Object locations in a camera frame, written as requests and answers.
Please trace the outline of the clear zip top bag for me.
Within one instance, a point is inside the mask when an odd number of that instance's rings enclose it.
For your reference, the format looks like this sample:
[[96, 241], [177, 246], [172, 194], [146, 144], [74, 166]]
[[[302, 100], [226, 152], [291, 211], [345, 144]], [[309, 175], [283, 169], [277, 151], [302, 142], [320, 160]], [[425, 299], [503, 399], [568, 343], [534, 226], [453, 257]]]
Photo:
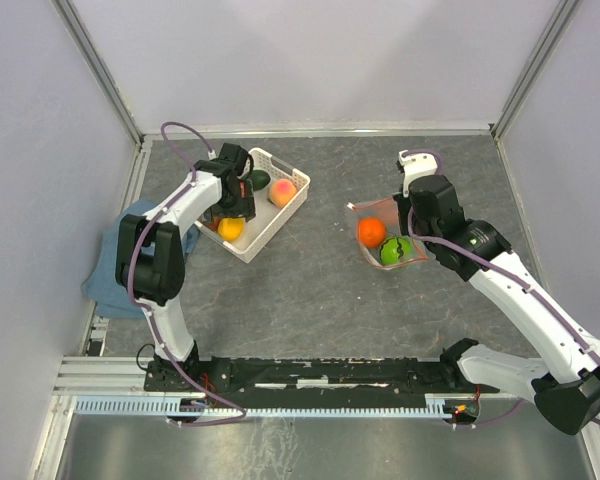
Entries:
[[428, 259], [420, 242], [401, 233], [397, 204], [392, 198], [349, 202], [345, 216], [362, 257], [372, 267], [388, 271]]

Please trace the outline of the green mini watermelon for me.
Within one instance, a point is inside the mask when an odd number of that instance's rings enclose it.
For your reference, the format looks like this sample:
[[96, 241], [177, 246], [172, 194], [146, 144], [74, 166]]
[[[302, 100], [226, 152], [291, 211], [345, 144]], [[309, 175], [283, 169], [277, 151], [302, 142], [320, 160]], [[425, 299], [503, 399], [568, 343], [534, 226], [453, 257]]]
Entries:
[[393, 266], [406, 262], [412, 256], [412, 242], [403, 237], [388, 237], [379, 247], [380, 263]]

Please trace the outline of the orange fruit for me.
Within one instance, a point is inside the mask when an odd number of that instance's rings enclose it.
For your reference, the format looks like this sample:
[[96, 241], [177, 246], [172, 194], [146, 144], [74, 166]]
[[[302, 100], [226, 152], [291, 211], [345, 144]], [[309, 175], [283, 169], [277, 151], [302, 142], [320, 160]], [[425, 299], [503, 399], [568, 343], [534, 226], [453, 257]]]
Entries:
[[358, 221], [357, 239], [366, 248], [378, 248], [385, 240], [387, 230], [384, 223], [375, 217]]

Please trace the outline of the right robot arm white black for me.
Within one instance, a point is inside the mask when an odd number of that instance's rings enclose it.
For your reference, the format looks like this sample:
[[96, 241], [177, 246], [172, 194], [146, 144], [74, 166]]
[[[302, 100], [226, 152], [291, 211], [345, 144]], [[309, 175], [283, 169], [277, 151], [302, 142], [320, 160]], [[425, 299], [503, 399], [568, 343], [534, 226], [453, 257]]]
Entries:
[[568, 435], [597, 422], [600, 339], [541, 287], [497, 229], [465, 217], [445, 176], [408, 174], [394, 199], [402, 232], [490, 300], [539, 355], [527, 359], [464, 339], [443, 355], [438, 368], [443, 386], [461, 391], [486, 385], [513, 394]]

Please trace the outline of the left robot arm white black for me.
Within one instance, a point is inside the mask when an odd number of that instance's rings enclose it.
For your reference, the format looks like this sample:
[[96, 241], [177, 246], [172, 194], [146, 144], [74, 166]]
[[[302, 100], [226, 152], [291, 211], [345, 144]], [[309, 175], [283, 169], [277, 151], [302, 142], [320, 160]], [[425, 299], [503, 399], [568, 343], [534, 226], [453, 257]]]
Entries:
[[256, 216], [253, 166], [247, 150], [225, 143], [217, 158], [196, 162], [156, 207], [120, 222], [115, 280], [149, 324], [155, 353], [146, 378], [156, 389], [200, 387], [198, 349], [179, 301], [185, 279], [182, 238], [200, 217], [248, 222]]

